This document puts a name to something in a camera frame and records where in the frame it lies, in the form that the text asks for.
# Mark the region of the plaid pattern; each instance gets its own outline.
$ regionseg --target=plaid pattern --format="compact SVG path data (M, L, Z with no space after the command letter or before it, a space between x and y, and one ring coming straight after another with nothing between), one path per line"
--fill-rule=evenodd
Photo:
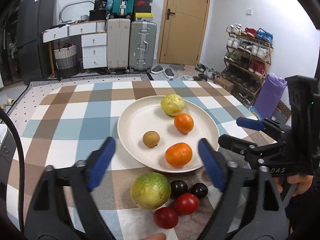
M203 182L208 197L201 200L198 211L180 217L171 230L159 229L152 212L137 208L129 193L132 182L151 171L131 157L119 141L116 124L119 116L135 100L147 96L176 93L202 109L216 122L220 134L267 144L272 141L260 132L236 125L238 117L256 119L237 99L220 86L195 81L143 81L96 83L61 87L47 95L37 107L21 136L25 155L26 216L31 196L46 165L55 168L72 166L100 147L106 137L117 142L117 151L101 182L92 192L98 209L117 239L140 239L164 231L168 239L196 239L214 211L220 193L215 189L204 168L183 174L166 174L170 180L183 179L189 186ZM18 225L19 162L15 153L7 187L7 210ZM83 230L74 207L71 190L65 189L71 218ZM242 196L239 205L245 202Z

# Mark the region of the laundry basket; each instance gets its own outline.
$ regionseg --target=laundry basket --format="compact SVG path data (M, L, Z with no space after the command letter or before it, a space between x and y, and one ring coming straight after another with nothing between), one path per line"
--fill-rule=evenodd
M54 50L54 57L60 78L69 78L79 73L77 45L64 44L63 48Z

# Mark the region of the screw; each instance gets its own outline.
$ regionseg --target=screw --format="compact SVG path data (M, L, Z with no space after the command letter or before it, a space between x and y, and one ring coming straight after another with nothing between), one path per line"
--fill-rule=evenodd
M233 161L228 161L228 162L227 162L227 165L228 165L230 168L236 168L236 167L238 167L238 163L233 162Z
M46 166L45 171L53 171L53 166L52 165Z
M262 172L268 172L269 171L267 166L260 166L259 170L262 171Z
M85 166L85 161L77 161L75 165L76 167L83 167Z

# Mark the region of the gray refrigerator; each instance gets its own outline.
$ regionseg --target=gray refrigerator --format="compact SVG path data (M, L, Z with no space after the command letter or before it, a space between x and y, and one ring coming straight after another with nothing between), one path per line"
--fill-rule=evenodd
M42 32L53 25L55 0L23 0L17 22L18 61L23 83L51 75L48 44Z

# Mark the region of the red shoe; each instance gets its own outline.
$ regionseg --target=red shoe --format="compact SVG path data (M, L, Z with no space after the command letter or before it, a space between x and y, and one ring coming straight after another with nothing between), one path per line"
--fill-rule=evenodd
M259 61L256 62L256 65L257 65L257 69L256 69L256 71L254 73L257 76L262 77L264 72L265 72L266 66L263 63L259 62Z
M249 71L254 73L257 69L257 61L256 60L252 60L250 61L250 65L249 65Z
M257 34L257 31L255 29L246 28L245 32L247 33L247 36L250 36L250 37L253 37L253 38Z

